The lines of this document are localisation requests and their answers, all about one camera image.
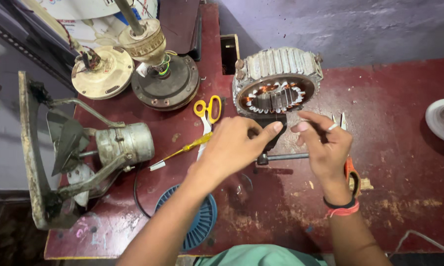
green shirt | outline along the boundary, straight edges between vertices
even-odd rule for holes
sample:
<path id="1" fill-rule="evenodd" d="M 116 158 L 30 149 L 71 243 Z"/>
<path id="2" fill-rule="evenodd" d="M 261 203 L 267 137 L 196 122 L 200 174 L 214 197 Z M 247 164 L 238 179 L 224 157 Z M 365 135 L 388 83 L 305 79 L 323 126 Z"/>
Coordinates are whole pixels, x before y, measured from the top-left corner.
<path id="1" fill-rule="evenodd" d="M 234 246 L 214 257 L 201 257 L 195 266 L 321 266 L 311 255 L 277 245 Z"/>

wall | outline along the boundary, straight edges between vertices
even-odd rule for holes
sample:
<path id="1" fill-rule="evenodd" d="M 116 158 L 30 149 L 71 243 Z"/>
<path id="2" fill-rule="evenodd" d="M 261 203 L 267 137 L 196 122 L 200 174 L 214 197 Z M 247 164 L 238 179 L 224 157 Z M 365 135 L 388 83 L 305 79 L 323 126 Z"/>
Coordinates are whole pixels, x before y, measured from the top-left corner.
<path id="1" fill-rule="evenodd" d="M 20 139 L 20 117 L 18 103 L 18 74 L 25 70 L 32 77 L 45 83 L 50 95 L 55 98 L 73 97 L 74 93 L 56 81 L 47 72 L 0 39 L 0 189 L 28 189 L 24 166 L 24 155 Z M 61 108 L 73 114 L 72 106 Z M 39 139 L 41 155 L 50 185 L 57 187 L 58 178 L 51 177 L 54 163 L 53 146 L 47 134 L 46 108 L 40 110 Z"/>
<path id="2" fill-rule="evenodd" d="M 215 0 L 240 56 L 320 52 L 324 68 L 444 57 L 444 0 Z"/>

person's left hand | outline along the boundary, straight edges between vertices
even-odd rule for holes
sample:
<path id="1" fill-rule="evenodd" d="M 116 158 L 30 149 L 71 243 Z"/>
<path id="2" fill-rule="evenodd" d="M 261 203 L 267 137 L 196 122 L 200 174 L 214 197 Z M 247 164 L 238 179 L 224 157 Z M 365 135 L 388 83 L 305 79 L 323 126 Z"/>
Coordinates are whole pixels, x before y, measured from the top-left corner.
<path id="1" fill-rule="evenodd" d="M 186 181 L 210 193 L 226 177 L 253 162 L 282 128 L 281 122 L 273 122 L 263 129 L 249 118 L 222 119 L 201 158 L 190 167 Z M 250 139 L 249 130 L 256 136 Z"/>

red thread bracelet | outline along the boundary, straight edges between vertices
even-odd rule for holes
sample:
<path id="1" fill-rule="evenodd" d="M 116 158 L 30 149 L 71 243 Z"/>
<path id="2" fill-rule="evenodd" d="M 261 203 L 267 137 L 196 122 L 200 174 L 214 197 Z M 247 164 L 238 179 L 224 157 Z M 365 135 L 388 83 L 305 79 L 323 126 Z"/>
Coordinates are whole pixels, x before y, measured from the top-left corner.
<path id="1" fill-rule="evenodd" d="M 351 214 L 356 213 L 359 208 L 360 208 L 360 203 L 358 202 L 358 199 L 355 199 L 355 205 L 348 208 L 348 209 L 345 209 L 345 208 L 331 209 L 331 208 L 329 208 L 327 211 L 327 214 L 325 215 L 325 218 L 327 218 L 327 217 L 331 218 L 334 215 L 339 215 L 339 216 L 351 215 Z"/>

black wristband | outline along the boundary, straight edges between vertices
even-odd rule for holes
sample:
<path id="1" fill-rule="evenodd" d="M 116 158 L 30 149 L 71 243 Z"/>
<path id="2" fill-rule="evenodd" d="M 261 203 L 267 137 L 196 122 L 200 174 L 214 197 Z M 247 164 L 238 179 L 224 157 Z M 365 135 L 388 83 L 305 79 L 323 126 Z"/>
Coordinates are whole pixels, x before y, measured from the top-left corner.
<path id="1" fill-rule="evenodd" d="M 324 203 L 325 205 L 327 205 L 327 207 L 331 208 L 331 209 L 348 209 L 348 208 L 352 208 L 355 205 L 355 197 L 352 196 L 351 197 L 351 201 L 343 206 L 338 206 L 338 205 L 333 205 L 331 203 L 328 203 L 324 198 Z"/>

